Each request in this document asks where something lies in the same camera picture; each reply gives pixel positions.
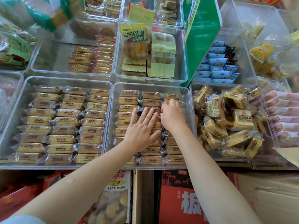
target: finger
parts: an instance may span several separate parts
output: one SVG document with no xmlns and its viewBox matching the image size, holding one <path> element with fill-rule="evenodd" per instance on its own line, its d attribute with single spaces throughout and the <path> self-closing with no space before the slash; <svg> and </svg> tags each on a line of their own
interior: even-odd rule
<svg viewBox="0 0 299 224">
<path fill-rule="evenodd" d="M 138 120 L 138 122 L 137 122 L 138 124 L 143 123 L 145 117 L 147 116 L 147 110 L 148 110 L 148 107 L 145 107 L 142 114 L 141 114 L 141 116 L 140 116 L 140 118 L 139 118 L 139 120 Z"/>
<path fill-rule="evenodd" d="M 173 98 L 170 99 L 169 106 L 171 106 L 171 107 L 175 107 L 176 106 L 176 101 Z"/>
<path fill-rule="evenodd" d="M 152 143 L 157 137 L 159 137 L 160 134 L 161 131 L 155 131 L 155 133 L 150 136 L 150 142 Z"/>
<path fill-rule="evenodd" d="M 168 107 L 167 103 L 162 104 L 161 112 L 163 112 L 163 110 L 167 109 L 167 107 Z"/>
<path fill-rule="evenodd" d="M 150 122 L 149 122 L 149 124 L 148 124 L 148 126 L 150 127 L 150 129 L 153 128 L 153 126 L 154 126 L 154 124 L 155 124 L 155 122 L 156 122 L 157 117 L 158 117 L 158 113 L 155 113 L 155 114 L 152 116 L 152 118 L 151 118 L 151 120 L 150 120 Z"/>
<path fill-rule="evenodd" d="M 134 125 L 136 123 L 136 113 L 137 113 L 137 108 L 133 109 L 133 113 L 132 113 L 132 117 L 131 117 L 131 121 L 128 127 Z"/>
<path fill-rule="evenodd" d="M 144 125 L 148 125 L 149 121 L 151 120 L 151 118 L 153 117 L 153 114 L 154 113 L 154 108 L 151 108 L 150 111 L 148 112 L 147 116 L 145 117 L 144 121 L 143 121 L 143 124 Z"/>
</svg>

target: person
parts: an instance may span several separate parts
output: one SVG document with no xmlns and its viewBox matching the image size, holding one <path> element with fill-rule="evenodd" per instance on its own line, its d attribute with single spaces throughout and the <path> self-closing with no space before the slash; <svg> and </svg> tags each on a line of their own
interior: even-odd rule
<svg viewBox="0 0 299 224">
<path fill-rule="evenodd" d="M 171 99 L 161 110 L 161 123 L 173 135 L 184 156 L 192 185 L 209 223 L 262 223 L 194 137 L 179 103 Z M 136 120 L 135 108 L 120 144 L 55 183 L 2 224 L 77 223 L 114 174 L 159 136 L 161 131 L 151 135 L 158 116 L 153 112 L 153 108 L 149 111 L 145 108 Z"/>
</svg>

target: green board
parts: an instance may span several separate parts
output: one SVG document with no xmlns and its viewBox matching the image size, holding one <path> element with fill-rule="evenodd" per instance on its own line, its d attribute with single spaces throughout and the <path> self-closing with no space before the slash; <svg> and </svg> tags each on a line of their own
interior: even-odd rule
<svg viewBox="0 0 299 224">
<path fill-rule="evenodd" d="M 217 0 L 184 0 L 184 34 L 188 80 L 187 87 L 215 40 L 222 19 Z"/>
</svg>

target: light blue sleeve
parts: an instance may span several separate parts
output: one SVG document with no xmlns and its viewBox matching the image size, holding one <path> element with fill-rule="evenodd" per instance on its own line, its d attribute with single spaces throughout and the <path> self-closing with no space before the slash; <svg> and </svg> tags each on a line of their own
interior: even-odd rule
<svg viewBox="0 0 299 224">
<path fill-rule="evenodd" d="M 41 219 L 29 216 L 29 215 L 22 215 L 16 216 L 0 222 L 0 224 L 46 224 Z"/>
</svg>

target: blue snack package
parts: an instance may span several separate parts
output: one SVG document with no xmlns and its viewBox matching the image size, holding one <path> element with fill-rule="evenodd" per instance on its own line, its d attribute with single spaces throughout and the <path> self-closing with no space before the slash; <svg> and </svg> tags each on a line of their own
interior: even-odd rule
<svg viewBox="0 0 299 224">
<path fill-rule="evenodd" d="M 226 64 L 226 65 L 224 65 L 224 68 L 227 71 L 235 73 L 238 70 L 239 66 L 238 65 L 228 65 L 228 64 Z"/>
<path fill-rule="evenodd" d="M 225 52 L 225 46 L 211 47 L 209 52 L 223 54 Z"/>
<path fill-rule="evenodd" d="M 210 78 L 200 78 L 200 77 L 193 77 L 195 82 L 211 82 Z"/>
<path fill-rule="evenodd" d="M 225 41 L 214 41 L 212 47 L 224 46 Z"/>
<path fill-rule="evenodd" d="M 210 66 L 210 71 L 225 71 L 224 67 Z"/>
<path fill-rule="evenodd" d="M 201 78 L 208 78 L 210 77 L 210 71 L 196 71 L 193 77 L 201 77 Z"/>
<path fill-rule="evenodd" d="M 213 58 L 207 60 L 208 64 L 213 66 L 224 66 L 227 61 L 228 58 Z"/>
<path fill-rule="evenodd" d="M 211 79 L 229 79 L 230 74 L 230 71 L 212 71 Z"/>
<path fill-rule="evenodd" d="M 205 57 L 203 60 L 202 60 L 202 64 L 206 64 L 207 63 L 207 58 Z"/>
<path fill-rule="evenodd" d="M 210 68 L 209 64 L 200 64 L 200 66 L 198 67 L 198 71 L 208 71 Z"/>
<path fill-rule="evenodd" d="M 212 79 L 214 83 L 233 83 L 234 81 L 231 79 Z"/>
<path fill-rule="evenodd" d="M 231 73 L 229 79 L 233 80 L 233 82 L 241 75 L 240 73 Z"/>
<path fill-rule="evenodd" d="M 208 59 L 209 59 L 209 58 L 224 58 L 224 57 L 225 57 L 225 54 L 218 54 L 218 53 L 211 53 L 211 52 L 208 52 L 206 57 L 207 57 Z"/>
</svg>

